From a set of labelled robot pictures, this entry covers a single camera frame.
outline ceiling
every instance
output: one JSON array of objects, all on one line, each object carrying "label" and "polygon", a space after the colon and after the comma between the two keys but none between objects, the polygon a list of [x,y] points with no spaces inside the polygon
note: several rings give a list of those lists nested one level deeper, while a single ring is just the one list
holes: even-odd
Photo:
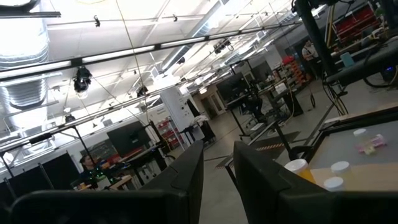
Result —
[{"label": "ceiling", "polygon": [[[118,0],[131,37],[130,42],[116,0],[42,0],[42,11],[59,11],[62,14],[61,18],[45,19],[50,39],[49,60],[129,49],[131,44],[139,47],[187,38],[217,2],[218,0],[146,0],[139,1],[138,4],[137,1]],[[276,24],[276,17],[282,18],[290,13],[290,0],[237,2],[231,7],[225,5],[218,22],[212,25],[207,34]],[[95,15],[101,21],[100,27],[95,27]],[[184,55],[185,63],[176,64],[167,72],[176,77],[194,77],[211,67],[219,67],[255,38],[256,33],[230,37],[234,50],[224,49],[218,55],[213,53],[213,45],[220,40],[195,44]],[[117,96],[118,100],[128,100],[127,93],[138,82],[140,73],[150,90],[155,90],[156,86],[145,71],[153,67],[160,70],[162,62],[172,51],[173,49],[159,50],[138,55],[137,58],[128,57],[87,66],[94,80],[88,97],[83,100],[76,96],[73,89],[72,78],[76,69],[61,71],[62,75],[48,79],[49,101],[58,101],[49,106],[49,116],[61,116],[64,108],[82,109],[83,103],[85,106],[91,105],[90,110],[94,111],[107,107],[113,101],[110,94]]]}]

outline computer monitor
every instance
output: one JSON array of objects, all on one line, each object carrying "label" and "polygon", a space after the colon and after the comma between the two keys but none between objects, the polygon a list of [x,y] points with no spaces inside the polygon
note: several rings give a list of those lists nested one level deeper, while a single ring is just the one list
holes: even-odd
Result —
[{"label": "computer monitor", "polygon": [[150,137],[139,121],[112,130],[107,134],[120,157],[125,157],[139,147],[149,147]]}]

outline concrete floor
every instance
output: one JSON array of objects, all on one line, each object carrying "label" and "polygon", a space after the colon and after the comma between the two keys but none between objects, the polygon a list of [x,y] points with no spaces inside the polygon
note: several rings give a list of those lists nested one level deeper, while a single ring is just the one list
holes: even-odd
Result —
[{"label": "concrete floor", "polygon": [[[316,100],[316,108],[312,108],[309,98],[309,88],[304,89],[297,95],[297,99],[304,110],[304,114],[290,119],[287,124],[282,127],[284,133],[300,131],[296,139],[307,138],[331,105],[331,102],[322,89],[320,81],[313,82],[310,87]],[[346,91],[348,91],[348,94],[343,96],[342,100],[349,113],[360,113],[370,110],[377,106],[394,102],[398,98],[398,91],[396,90],[374,90],[363,82],[356,82],[348,86]],[[236,115],[238,116],[238,120],[241,124],[245,125],[250,115],[239,116],[238,114],[237,112]],[[334,118],[337,116],[338,113],[336,109],[333,108],[326,118]],[[231,113],[225,113],[212,119],[210,125],[216,134],[217,141],[205,151],[205,160],[231,154],[234,142],[239,141],[239,134],[241,134]],[[247,223],[248,221],[241,198],[229,178],[229,175],[224,169],[215,169],[215,166],[221,161],[222,159],[214,159],[205,162],[205,180],[203,184],[200,223]],[[277,160],[277,162],[283,165],[288,161],[289,158],[285,151]]]}]

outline black monitor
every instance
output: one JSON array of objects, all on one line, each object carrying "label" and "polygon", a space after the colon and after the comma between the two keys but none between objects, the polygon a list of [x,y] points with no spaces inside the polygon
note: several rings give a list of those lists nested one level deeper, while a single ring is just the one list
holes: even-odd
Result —
[{"label": "black monitor", "polygon": [[150,137],[139,121],[112,130],[107,134],[120,157],[125,157],[139,147],[149,147]]}]

